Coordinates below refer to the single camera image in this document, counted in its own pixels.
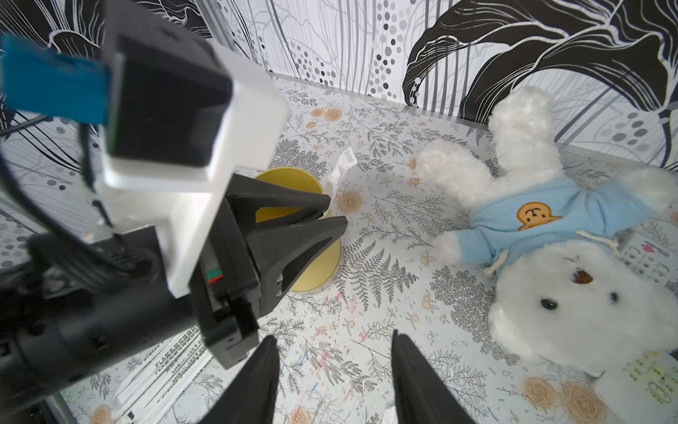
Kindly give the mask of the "white straw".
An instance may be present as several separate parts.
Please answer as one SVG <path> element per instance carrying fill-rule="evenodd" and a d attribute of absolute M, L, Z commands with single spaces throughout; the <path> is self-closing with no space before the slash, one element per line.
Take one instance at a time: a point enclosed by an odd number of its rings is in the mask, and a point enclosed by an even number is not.
<path fill-rule="evenodd" d="M 120 413 L 117 423 L 159 423 L 211 359 L 212 355 L 206 347 L 179 358 L 170 371 L 151 383 L 149 389 L 123 414 Z"/>
<path fill-rule="evenodd" d="M 170 371 L 171 366 L 178 362 L 185 351 L 200 341 L 200 329 L 192 326 L 151 348 L 136 369 L 118 387 L 113 400 L 113 409 L 123 414 L 146 389 L 150 388 L 151 383 Z"/>
<path fill-rule="evenodd" d="M 323 193 L 330 197 L 330 203 L 335 201 L 338 189 L 346 177 L 346 174 L 357 164 L 358 159 L 352 147 L 348 147 L 341 152 L 335 162 L 334 168 L 324 178 Z"/>

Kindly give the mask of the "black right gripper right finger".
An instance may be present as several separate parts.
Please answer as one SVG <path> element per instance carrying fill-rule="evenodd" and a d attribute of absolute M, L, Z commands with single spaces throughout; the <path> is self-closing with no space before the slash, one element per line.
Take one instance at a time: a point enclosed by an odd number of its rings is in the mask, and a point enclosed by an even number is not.
<path fill-rule="evenodd" d="M 474 423 L 411 338 L 397 330 L 391 367 L 398 423 Z"/>

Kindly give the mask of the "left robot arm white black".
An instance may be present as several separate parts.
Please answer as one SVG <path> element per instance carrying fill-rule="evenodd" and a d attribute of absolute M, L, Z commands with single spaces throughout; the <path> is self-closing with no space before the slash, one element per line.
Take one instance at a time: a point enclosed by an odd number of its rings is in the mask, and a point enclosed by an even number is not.
<path fill-rule="evenodd" d="M 234 175 L 185 295 L 171 293 L 156 231 L 125 235 L 142 273 L 124 289 L 88 289 L 72 249 L 51 234 L 1 278 L 1 415 L 9 417 L 191 327 L 226 369 L 260 345 L 258 321 L 347 229 L 326 194 Z"/>

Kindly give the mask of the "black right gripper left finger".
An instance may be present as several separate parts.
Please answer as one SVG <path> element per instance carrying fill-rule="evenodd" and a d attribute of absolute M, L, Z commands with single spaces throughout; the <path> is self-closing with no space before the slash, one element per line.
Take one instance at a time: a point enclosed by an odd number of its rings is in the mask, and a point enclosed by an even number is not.
<path fill-rule="evenodd" d="M 271 424 L 279 373 L 277 340 L 266 336 L 200 424 Z"/>

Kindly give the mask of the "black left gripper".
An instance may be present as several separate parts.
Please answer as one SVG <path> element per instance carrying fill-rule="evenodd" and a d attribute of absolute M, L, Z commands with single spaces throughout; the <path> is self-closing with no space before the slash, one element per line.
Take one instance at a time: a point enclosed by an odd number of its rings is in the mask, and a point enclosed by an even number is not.
<path fill-rule="evenodd" d="M 230 369 L 259 344 L 257 319 L 271 313 L 309 265 L 344 235 L 348 221 L 318 219 L 330 204 L 326 194 L 238 174 L 225 199 L 189 287 L 204 345 Z M 292 208 L 291 215 L 268 222 L 299 224 L 254 231 L 263 208 Z"/>

